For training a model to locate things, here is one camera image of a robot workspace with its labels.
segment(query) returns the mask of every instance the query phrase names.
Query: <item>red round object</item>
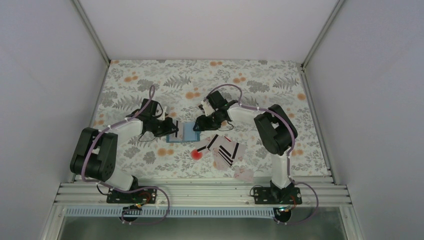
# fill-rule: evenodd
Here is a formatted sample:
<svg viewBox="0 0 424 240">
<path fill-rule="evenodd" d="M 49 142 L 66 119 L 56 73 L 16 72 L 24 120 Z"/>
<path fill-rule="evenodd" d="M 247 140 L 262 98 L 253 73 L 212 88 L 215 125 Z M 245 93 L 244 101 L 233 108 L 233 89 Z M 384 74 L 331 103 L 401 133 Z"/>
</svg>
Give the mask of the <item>red round object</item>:
<svg viewBox="0 0 424 240">
<path fill-rule="evenodd" d="M 197 149 L 194 149 L 193 151 L 191 151 L 191 157 L 196 161 L 201 159 L 202 156 L 203 156 L 203 153 L 198 152 Z"/>
</svg>

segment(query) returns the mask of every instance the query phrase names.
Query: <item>white panel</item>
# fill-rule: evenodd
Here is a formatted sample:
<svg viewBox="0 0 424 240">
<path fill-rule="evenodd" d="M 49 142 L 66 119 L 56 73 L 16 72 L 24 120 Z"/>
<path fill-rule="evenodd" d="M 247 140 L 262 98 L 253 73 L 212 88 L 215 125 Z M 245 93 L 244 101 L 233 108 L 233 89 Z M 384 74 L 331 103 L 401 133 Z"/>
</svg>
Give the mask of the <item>white panel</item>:
<svg viewBox="0 0 424 240">
<path fill-rule="evenodd" d="M 111 59 L 302 62 L 337 0 L 81 0 Z"/>
<path fill-rule="evenodd" d="M 422 0 L 348 0 L 307 67 L 365 239 L 423 239 L 423 12 Z"/>
<path fill-rule="evenodd" d="M 106 64 L 70 0 L 0 3 L 0 233 L 38 239 Z"/>
</svg>

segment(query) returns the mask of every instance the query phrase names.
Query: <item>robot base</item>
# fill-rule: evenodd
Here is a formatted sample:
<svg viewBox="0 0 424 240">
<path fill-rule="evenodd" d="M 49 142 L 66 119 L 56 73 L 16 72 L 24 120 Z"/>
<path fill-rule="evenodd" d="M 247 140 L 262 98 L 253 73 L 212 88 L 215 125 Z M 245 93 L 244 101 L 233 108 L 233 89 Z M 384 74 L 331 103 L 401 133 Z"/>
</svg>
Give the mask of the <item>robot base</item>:
<svg viewBox="0 0 424 240">
<path fill-rule="evenodd" d="M 300 205 L 302 204 L 301 190 L 293 187 L 283 199 L 276 199 L 271 194 L 271 187 L 254 187 L 253 188 L 254 204 L 256 205 Z"/>
<path fill-rule="evenodd" d="M 154 204 L 157 194 L 158 191 L 156 189 L 146 189 L 134 193 L 122 193 L 115 190 L 109 190 L 106 202 L 108 204 Z"/>
</svg>

